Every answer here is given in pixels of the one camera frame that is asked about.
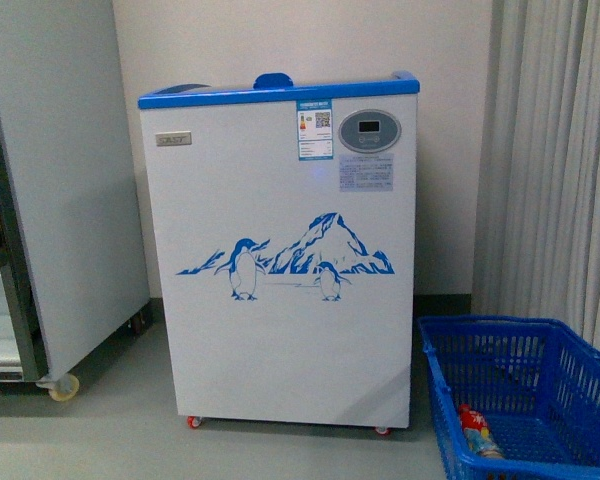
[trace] wheel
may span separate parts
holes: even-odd
[[[391,430],[387,427],[376,427],[374,430],[378,435],[382,435],[383,437],[386,437],[391,433]]]
[[[202,417],[187,417],[187,425],[194,430],[202,424]]]
[[[66,402],[71,400],[78,393],[80,380],[75,375],[67,373],[65,382],[57,382],[56,386],[49,388],[49,396],[56,402]]]
[[[136,313],[129,319],[129,328],[131,329],[131,333],[136,337],[144,333],[145,321],[142,312]]]

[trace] refrigerator side panel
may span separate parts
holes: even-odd
[[[0,128],[55,380],[149,299],[111,2],[0,2]]]

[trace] red caster wheel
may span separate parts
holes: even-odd
[[[187,417],[187,425],[189,428],[196,429],[202,424],[202,417]]]
[[[391,433],[391,429],[389,429],[387,427],[376,427],[376,428],[374,428],[374,430],[376,431],[376,433],[378,435],[381,435],[383,437],[386,437],[387,435],[389,435]]]

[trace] shopping basket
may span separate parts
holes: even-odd
[[[600,352],[564,323],[502,316],[418,320],[434,428],[449,479],[600,479]],[[504,460],[469,450],[466,403]]]

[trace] white wall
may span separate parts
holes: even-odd
[[[160,296],[138,96],[413,72],[418,126],[416,293],[470,293],[489,54],[488,0],[114,0],[151,295]]]

